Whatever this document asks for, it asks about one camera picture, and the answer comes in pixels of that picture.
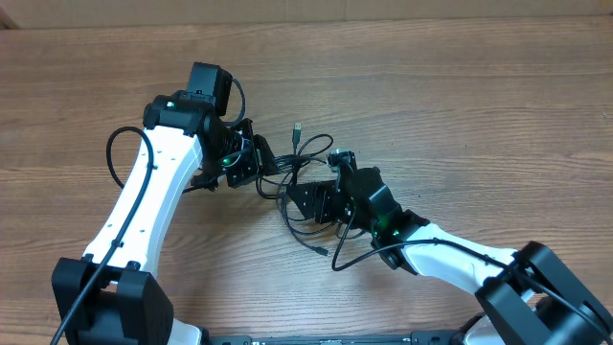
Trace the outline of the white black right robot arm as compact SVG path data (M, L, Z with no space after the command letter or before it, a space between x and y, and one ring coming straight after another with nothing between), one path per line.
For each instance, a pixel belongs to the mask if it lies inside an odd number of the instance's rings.
M516 250L462 239L402 209L378 168L337 172L286 193L306 219L370 233L371 253L390 268L473 295L484 313L462 331L461 343L611 343L611 313L548 246L530 241Z

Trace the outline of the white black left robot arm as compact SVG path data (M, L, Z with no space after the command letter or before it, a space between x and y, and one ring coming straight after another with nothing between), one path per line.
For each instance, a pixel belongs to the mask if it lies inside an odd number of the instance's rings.
M181 196L229 187L276 172L251 120L223 121L233 76L197 62L188 86L159 95L135 128L138 157L99 234L78 259L62 258L52 274L61 317L52 341L70 344L209 344L201 327L179 321L156 280L161 249Z

